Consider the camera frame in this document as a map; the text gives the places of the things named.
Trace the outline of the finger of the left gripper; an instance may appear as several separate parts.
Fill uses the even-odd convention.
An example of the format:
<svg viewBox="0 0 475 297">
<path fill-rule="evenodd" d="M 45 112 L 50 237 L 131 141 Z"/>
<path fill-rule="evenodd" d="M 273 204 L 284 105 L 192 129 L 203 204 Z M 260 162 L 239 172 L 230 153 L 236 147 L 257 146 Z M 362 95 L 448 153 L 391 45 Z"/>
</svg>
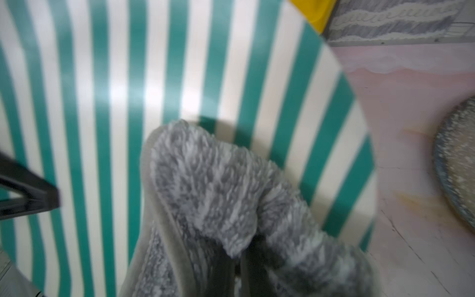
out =
<svg viewBox="0 0 475 297">
<path fill-rule="evenodd" d="M 61 206 L 56 186 L 4 153 L 1 154 L 1 189 L 19 195 L 1 201 L 1 220 L 49 212 Z"/>
</svg>

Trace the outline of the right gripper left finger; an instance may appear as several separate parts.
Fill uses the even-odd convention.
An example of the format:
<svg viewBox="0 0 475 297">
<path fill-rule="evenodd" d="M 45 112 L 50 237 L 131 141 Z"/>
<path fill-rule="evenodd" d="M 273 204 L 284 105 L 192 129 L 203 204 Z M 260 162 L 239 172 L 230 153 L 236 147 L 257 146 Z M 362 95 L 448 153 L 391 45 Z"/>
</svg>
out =
<svg viewBox="0 0 475 297">
<path fill-rule="evenodd" d="M 203 297 L 233 297 L 235 286 L 235 261 L 221 248 L 212 261 L 213 271 Z"/>
</svg>

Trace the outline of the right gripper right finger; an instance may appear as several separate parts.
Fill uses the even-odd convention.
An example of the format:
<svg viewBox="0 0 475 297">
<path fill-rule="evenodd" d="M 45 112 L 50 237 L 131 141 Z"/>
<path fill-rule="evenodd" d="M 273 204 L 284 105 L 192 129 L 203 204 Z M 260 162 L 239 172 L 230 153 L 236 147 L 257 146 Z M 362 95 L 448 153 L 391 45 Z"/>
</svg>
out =
<svg viewBox="0 0 475 297">
<path fill-rule="evenodd" d="M 257 251 L 255 241 L 243 252 L 240 262 L 241 297 L 275 297 L 268 273 L 263 265 L 263 257 Z"/>
</svg>

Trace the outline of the green striped plate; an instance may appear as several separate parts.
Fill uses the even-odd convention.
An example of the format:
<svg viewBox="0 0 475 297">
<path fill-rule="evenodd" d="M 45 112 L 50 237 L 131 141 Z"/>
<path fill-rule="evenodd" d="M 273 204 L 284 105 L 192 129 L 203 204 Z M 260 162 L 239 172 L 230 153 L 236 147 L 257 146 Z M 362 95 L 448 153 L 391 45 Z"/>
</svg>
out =
<svg viewBox="0 0 475 297">
<path fill-rule="evenodd" d="M 1 151 L 55 184 L 59 209 L 1 223 L 48 297 L 114 297 L 139 235 L 142 143 L 183 119 L 283 168 L 323 229 L 371 240 L 364 114 L 289 1 L 2 1 Z"/>
</svg>

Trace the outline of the speckled silver plate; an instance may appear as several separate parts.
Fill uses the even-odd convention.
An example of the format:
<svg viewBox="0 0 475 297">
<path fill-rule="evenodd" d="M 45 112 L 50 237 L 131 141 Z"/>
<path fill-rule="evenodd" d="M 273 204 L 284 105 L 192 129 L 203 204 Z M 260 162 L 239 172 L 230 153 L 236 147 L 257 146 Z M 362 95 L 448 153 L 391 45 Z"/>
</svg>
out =
<svg viewBox="0 0 475 297">
<path fill-rule="evenodd" d="M 445 200 L 469 230 L 475 230 L 475 98 L 455 106 L 441 121 L 432 144 L 432 164 Z"/>
</svg>

